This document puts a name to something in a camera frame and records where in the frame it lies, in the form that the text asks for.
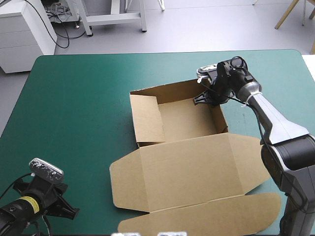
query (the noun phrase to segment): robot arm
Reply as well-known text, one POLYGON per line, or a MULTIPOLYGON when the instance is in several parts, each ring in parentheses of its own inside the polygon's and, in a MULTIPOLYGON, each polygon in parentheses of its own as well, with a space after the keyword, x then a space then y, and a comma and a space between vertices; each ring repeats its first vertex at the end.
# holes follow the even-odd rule
POLYGON ((30 169, 34 173, 30 183, 14 182, 21 197, 0 208, 0 236, 20 236, 40 217, 46 222, 46 215, 73 219, 79 211, 62 197, 67 189, 62 170, 39 158, 30 162, 30 169))
POLYGON ((288 121, 261 93, 241 57, 201 67, 198 82, 208 89, 195 104, 219 105, 236 96, 253 109, 263 126, 261 158, 278 188, 288 196, 281 236, 309 236, 315 220, 315 138, 288 121))

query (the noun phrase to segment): box lid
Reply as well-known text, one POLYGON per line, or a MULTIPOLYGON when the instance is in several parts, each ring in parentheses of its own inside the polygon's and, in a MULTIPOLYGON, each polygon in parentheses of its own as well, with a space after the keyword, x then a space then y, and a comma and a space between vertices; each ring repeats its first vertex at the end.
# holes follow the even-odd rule
POLYGON ((124 220, 118 231, 139 232, 142 236, 168 231, 185 231, 189 236, 251 235, 270 226, 280 206, 276 193, 239 196, 124 220))
POLYGON ((229 133, 142 147, 110 166, 114 204, 153 212, 244 195, 269 178, 260 149, 229 133))

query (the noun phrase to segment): yellow label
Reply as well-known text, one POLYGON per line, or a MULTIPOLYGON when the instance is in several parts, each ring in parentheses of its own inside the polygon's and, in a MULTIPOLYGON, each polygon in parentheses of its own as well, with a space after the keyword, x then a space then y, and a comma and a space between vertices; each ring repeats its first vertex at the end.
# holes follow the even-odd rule
POLYGON ((39 212, 39 205, 34 198, 31 198, 29 196, 24 196, 24 197, 21 197, 19 199, 27 201, 33 207, 34 214, 39 212))

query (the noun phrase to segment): unfolded cardboard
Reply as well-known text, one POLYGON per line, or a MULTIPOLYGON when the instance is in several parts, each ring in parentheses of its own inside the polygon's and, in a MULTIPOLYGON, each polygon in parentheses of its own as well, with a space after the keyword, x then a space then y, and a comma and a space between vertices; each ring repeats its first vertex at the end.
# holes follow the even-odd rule
POLYGON ((196 80, 130 93, 136 151, 110 166, 114 204, 149 212, 119 232, 249 235, 277 217, 275 193, 245 196, 269 178, 259 139, 227 132, 219 106, 194 105, 196 80))

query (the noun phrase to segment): green tabletop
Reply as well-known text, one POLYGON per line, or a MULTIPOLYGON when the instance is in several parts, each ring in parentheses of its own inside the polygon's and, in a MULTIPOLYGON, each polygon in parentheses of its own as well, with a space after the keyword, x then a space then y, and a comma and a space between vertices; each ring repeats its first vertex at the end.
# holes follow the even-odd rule
MULTIPOLYGON (((294 50, 43 56, 0 138, 0 189, 42 158, 65 172, 64 197, 80 208, 74 221, 50 217, 54 232, 115 232, 121 220, 141 214, 114 207, 109 175, 113 161, 137 148, 129 91, 196 78, 197 68, 233 56, 247 61, 275 107, 315 133, 315 83, 294 50)), ((259 137, 249 108, 234 101, 222 107, 231 133, 259 137)), ((270 191, 279 192, 271 180, 251 193, 270 191)), ((17 196, 10 191, 0 204, 17 196)), ((279 219, 261 234, 277 234, 279 219)))

